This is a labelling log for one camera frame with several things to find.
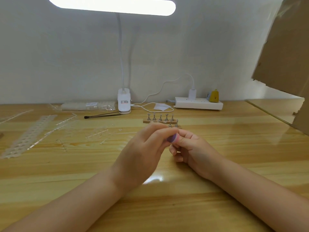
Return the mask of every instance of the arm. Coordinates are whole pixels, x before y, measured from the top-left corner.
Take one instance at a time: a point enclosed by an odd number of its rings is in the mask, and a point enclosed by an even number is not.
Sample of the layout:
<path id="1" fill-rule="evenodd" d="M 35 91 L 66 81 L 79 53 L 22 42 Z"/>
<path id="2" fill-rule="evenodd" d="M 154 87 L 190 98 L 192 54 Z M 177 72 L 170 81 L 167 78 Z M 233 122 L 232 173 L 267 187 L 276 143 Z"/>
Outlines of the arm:
<path id="1" fill-rule="evenodd" d="M 155 171 L 161 154 L 178 132 L 152 123 L 132 138 L 107 171 L 100 172 L 3 232 L 84 232 L 128 191 Z"/>
<path id="2" fill-rule="evenodd" d="M 309 200 L 225 159 L 195 134 L 179 130 L 170 152 L 232 195 L 277 232 L 309 229 Z"/>

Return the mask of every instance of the forearm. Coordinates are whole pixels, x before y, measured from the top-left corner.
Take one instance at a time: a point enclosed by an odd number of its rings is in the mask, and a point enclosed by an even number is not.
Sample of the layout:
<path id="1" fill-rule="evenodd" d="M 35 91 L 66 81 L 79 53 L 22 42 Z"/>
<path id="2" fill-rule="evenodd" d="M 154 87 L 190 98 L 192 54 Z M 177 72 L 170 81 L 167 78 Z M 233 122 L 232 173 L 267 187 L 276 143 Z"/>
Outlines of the forearm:
<path id="1" fill-rule="evenodd" d="M 4 231 L 86 231 L 124 194 L 116 187 L 110 175 L 108 170 L 93 176 Z"/>
<path id="2" fill-rule="evenodd" d="M 309 200 L 223 159 L 211 179 L 277 232 L 308 231 Z"/>

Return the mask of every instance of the white paper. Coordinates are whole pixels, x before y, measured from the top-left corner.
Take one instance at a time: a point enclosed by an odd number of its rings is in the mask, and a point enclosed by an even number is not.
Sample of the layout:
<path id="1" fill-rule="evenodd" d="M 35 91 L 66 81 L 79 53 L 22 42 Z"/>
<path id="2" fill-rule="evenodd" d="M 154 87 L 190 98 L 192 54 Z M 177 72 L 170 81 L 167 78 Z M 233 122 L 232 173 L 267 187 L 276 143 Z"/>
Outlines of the white paper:
<path id="1" fill-rule="evenodd" d="M 171 108 L 171 106 L 164 104 L 164 103 L 156 103 L 154 110 L 160 110 L 160 111 L 165 111 L 167 109 Z"/>
<path id="2" fill-rule="evenodd" d="M 96 106 L 96 105 L 98 105 L 98 103 L 87 103 L 87 104 L 86 104 L 86 107 Z"/>

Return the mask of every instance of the cardboard box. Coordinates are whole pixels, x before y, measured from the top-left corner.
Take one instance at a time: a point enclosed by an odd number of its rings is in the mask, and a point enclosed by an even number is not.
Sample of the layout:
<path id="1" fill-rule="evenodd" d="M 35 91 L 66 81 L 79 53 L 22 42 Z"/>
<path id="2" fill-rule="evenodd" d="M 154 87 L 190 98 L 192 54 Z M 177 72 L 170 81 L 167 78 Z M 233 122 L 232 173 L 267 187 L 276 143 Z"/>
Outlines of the cardboard box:
<path id="1" fill-rule="evenodd" d="M 305 98 L 292 127 L 309 135 L 309 0 L 284 0 L 253 79 Z"/>

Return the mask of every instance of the wall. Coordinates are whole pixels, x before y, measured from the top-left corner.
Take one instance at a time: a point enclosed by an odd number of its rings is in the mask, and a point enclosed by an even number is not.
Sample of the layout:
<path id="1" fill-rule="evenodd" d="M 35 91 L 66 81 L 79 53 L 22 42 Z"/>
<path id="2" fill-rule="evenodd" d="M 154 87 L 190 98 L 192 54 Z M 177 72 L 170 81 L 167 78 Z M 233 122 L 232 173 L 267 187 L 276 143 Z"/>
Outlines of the wall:
<path id="1" fill-rule="evenodd" d="M 251 76 L 282 0 L 174 0 L 169 17 L 121 14 L 133 101 L 185 72 L 198 97 L 291 97 Z M 48 0 L 0 0 L 0 103 L 116 100 L 121 87 L 114 13 L 60 9 Z M 186 97 L 190 78 L 148 101 Z"/>

